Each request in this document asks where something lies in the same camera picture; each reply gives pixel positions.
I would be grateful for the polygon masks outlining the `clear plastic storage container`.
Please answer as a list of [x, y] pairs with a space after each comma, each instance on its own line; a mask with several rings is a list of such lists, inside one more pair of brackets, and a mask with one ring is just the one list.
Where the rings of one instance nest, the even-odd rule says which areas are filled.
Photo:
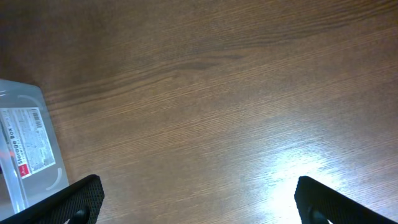
[[68, 187], [39, 87], [1, 80], [1, 219]]

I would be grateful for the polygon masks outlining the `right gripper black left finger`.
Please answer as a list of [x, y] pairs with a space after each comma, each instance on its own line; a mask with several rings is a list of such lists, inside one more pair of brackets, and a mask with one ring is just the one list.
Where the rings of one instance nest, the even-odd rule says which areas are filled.
[[95, 224], [103, 200], [101, 179], [91, 174], [1, 224]]

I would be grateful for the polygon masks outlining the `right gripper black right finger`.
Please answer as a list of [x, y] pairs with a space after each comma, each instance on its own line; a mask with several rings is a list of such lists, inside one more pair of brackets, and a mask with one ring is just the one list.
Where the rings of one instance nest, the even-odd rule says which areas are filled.
[[309, 176], [298, 178], [294, 199], [302, 224], [397, 224]]

